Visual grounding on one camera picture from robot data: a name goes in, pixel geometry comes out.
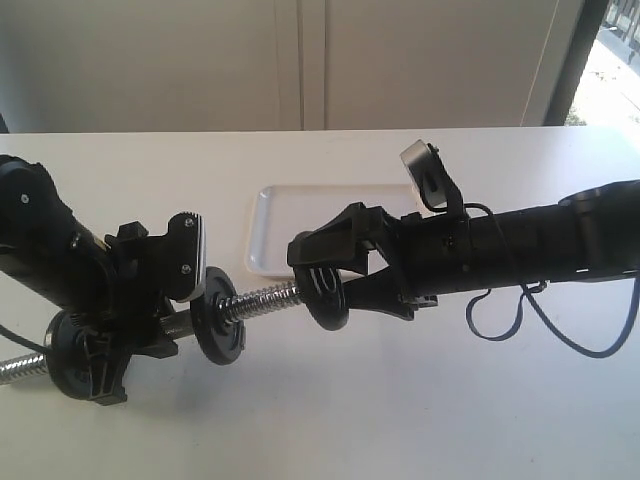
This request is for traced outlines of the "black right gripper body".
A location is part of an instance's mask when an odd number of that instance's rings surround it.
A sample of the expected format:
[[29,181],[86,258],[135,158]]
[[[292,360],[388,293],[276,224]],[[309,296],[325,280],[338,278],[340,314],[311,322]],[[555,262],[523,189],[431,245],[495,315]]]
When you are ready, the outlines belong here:
[[468,214],[424,218],[412,213],[397,219],[380,206],[367,208],[372,209],[371,250],[391,268],[403,302],[419,305],[429,296],[475,289]]

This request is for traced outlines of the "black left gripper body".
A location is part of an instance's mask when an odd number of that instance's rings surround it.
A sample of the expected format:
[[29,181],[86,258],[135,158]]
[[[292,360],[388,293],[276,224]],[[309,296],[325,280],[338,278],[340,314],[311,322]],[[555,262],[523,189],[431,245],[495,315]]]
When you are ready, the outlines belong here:
[[168,312],[174,301],[165,292],[168,224],[162,235],[151,235],[139,222],[123,224],[104,239],[82,224],[74,229],[74,258],[85,268],[74,289],[76,325],[135,331]]

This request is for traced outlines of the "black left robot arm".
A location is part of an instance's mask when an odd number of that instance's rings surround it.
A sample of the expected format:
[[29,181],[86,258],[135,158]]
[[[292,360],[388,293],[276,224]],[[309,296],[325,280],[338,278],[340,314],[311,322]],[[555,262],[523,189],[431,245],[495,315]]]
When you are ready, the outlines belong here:
[[1,271],[60,311],[42,343],[7,327],[1,334],[40,354],[65,395],[123,403],[132,356],[177,353],[161,319],[173,313],[173,303],[202,294],[204,234],[201,216],[182,212],[162,235],[132,222],[98,238],[64,203],[42,164],[4,155]]

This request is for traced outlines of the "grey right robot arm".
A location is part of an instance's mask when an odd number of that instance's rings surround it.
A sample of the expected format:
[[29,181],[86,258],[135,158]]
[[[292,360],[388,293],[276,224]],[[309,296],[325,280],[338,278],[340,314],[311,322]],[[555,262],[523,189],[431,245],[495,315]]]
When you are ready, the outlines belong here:
[[313,316],[331,327],[351,309],[410,320],[446,294],[629,278],[639,270],[639,183],[476,217],[395,218],[380,206],[352,203],[296,235],[287,263]]

